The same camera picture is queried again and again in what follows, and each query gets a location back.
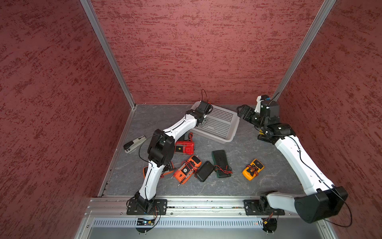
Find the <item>bright red multimeter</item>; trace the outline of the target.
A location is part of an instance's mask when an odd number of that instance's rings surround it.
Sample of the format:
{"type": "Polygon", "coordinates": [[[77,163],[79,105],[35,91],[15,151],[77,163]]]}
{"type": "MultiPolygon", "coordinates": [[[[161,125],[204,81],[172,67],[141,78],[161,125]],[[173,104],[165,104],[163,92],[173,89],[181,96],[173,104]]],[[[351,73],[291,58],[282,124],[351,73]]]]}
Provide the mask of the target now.
{"type": "Polygon", "coordinates": [[[182,153],[193,155],[195,150],[195,143],[193,141],[177,141],[175,143],[175,153],[182,153]]]}

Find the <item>black multimeter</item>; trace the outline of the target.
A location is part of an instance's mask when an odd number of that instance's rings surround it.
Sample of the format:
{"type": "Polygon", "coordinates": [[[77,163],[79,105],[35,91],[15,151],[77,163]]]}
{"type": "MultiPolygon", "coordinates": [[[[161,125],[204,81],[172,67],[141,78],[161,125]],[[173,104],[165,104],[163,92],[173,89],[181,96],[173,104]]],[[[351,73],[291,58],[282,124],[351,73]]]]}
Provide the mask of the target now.
{"type": "Polygon", "coordinates": [[[195,173],[195,177],[200,182],[205,182],[206,179],[214,172],[214,165],[210,161],[206,161],[195,173]]]}

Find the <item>yellow multimeter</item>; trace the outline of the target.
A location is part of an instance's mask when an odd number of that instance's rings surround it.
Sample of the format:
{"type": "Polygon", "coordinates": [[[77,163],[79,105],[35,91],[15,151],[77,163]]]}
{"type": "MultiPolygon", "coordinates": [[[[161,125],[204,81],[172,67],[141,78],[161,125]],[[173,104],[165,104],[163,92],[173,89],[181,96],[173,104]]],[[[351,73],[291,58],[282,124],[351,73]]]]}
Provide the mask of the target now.
{"type": "Polygon", "coordinates": [[[254,159],[250,164],[246,165],[242,174],[248,181],[252,181],[264,168],[264,164],[261,161],[254,159]]]}

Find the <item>green multimeter with leads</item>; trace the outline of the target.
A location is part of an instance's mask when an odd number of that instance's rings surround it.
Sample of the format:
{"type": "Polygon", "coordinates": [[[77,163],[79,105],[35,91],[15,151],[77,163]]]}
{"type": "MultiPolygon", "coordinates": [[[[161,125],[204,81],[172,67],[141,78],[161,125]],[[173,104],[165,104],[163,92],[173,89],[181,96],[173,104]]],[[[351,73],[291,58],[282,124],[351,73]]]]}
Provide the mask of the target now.
{"type": "Polygon", "coordinates": [[[232,169],[228,164],[225,150],[215,150],[212,152],[215,172],[218,178],[228,178],[232,175],[232,169]]]}

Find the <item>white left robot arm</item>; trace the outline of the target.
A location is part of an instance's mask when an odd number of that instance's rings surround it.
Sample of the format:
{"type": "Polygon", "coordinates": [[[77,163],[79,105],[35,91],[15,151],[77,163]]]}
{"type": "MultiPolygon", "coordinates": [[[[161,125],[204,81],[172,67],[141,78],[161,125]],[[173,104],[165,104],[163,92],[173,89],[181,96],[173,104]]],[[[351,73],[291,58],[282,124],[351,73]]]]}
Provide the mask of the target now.
{"type": "Polygon", "coordinates": [[[189,130],[203,123],[212,110],[212,104],[199,101],[196,109],[186,111],[174,125],[164,130],[154,131],[147,149],[148,171],[141,188],[134,195],[137,205],[145,212],[150,212],[154,206],[157,185],[164,167],[174,156],[175,143],[189,130]]]}

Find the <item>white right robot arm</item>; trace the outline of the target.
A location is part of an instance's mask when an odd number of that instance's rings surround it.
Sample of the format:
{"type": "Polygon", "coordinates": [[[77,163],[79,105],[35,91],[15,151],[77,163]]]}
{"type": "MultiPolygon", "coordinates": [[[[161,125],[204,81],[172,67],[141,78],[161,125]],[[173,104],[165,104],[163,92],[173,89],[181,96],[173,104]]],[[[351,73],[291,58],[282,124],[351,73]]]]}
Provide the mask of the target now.
{"type": "Polygon", "coordinates": [[[259,131],[259,140],[271,143],[282,153],[303,187],[303,196],[276,191],[262,194],[259,203],[262,213],[271,209],[290,211],[309,224],[339,214],[347,205],[348,192],[342,186],[335,186],[323,174],[292,127],[281,122],[280,106],[276,101],[268,96],[259,96],[255,108],[241,105],[237,108],[237,115],[259,131]]]}

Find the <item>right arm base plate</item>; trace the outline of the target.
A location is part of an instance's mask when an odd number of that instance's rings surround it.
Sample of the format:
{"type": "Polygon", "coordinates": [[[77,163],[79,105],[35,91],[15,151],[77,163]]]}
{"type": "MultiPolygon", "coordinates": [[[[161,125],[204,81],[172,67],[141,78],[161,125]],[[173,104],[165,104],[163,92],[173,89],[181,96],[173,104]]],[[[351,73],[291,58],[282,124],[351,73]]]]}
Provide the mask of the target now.
{"type": "Polygon", "coordinates": [[[282,209],[271,208],[266,198],[262,197],[257,200],[244,200],[244,210],[247,216],[284,216],[285,211],[282,209]]]}

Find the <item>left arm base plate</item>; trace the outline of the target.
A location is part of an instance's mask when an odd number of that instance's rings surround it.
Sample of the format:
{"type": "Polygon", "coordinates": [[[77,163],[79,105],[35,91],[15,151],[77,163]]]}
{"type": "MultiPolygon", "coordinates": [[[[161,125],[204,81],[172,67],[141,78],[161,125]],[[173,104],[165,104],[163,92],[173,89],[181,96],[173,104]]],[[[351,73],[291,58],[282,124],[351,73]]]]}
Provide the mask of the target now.
{"type": "Polygon", "coordinates": [[[139,202],[137,199],[130,199],[126,203],[127,215],[166,215],[168,200],[154,199],[149,202],[139,202]]]}

